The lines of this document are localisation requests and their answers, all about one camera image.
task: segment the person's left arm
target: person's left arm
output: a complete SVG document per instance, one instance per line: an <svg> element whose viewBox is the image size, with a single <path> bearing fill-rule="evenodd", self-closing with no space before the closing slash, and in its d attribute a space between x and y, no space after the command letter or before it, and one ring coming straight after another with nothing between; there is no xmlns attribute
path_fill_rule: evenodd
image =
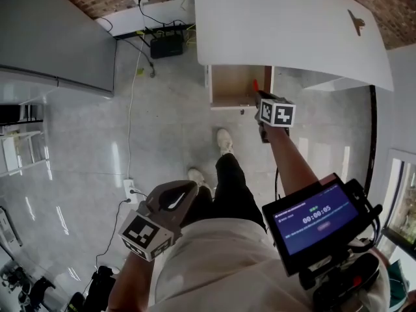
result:
<svg viewBox="0 0 416 312"><path fill-rule="evenodd" d="M109 312L143 312L148 309L154 262L130 253L109 298Z"/></svg>

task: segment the black pants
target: black pants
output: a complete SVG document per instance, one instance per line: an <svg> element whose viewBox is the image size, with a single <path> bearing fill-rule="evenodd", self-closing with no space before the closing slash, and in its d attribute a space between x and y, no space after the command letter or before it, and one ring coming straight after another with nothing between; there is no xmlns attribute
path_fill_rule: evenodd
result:
<svg viewBox="0 0 416 312"><path fill-rule="evenodd" d="M221 156L215 167L218 186L214 201L209 189L200 187L181 227L208 218L241 218L259 224L266 231L263 216L246 186L244 172L234 155L227 153Z"/></svg>

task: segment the white power cord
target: white power cord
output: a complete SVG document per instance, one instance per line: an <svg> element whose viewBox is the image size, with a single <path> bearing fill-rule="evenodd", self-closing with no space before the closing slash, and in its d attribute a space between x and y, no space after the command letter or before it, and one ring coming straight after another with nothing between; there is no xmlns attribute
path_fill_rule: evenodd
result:
<svg viewBox="0 0 416 312"><path fill-rule="evenodd" d="M129 107L129 124L128 124L128 129L127 129L127 147L129 149L129 164L127 165L127 179L130 179L130 163L131 163L131 150L130 150L130 130L131 130L131 107L133 105L133 89L134 89L134 85L135 85L135 81L136 81L136 76L137 76L137 68L138 68L138 62L140 60L140 56L142 55L142 50L143 50L143 44L144 44L144 37L145 34L143 35L142 38L142 46L140 47L140 52L138 53L138 57L137 57L137 62L136 62L136 68L135 68L135 76L133 77L133 82L131 83L131 98L130 98L130 107Z"/></svg>

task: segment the red object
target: red object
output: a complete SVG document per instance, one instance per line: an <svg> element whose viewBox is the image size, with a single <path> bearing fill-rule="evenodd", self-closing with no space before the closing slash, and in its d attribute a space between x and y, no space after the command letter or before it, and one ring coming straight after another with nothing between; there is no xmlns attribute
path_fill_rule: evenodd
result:
<svg viewBox="0 0 416 312"><path fill-rule="evenodd" d="M362 281L361 276L354 277L354 279L352 280L353 286L357 287L358 285L361 284L361 281Z"/></svg>
<svg viewBox="0 0 416 312"><path fill-rule="evenodd" d="M254 88L254 91L259 91L259 83L257 82L256 79L254 79L253 81L253 88Z"/></svg>

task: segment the shoe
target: shoe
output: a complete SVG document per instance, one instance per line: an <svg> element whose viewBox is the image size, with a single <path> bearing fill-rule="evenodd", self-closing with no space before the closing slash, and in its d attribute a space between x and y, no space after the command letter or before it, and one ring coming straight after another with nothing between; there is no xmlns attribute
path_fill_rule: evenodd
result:
<svg viewBox="0 0 416 312"><path fill-rule="evenodd" d="M221 128L218 130L216 133L216 141L220 147L221 156L227 153L232 153L234 155L233 140L231 139L231 135L227 132L226 129Z"/></svg>
<svg viewBox="0 0 416 312"><path fill-rule="evenodd" d="M188 171L188 179L195 181L195 183L198 185L198 188L201 186L205 186L207 187L207 189L209 189L211 195L214 194L212 188L207 184L205 178L203 177L203 174L199 170L195 168L190 168Z"/></svg>

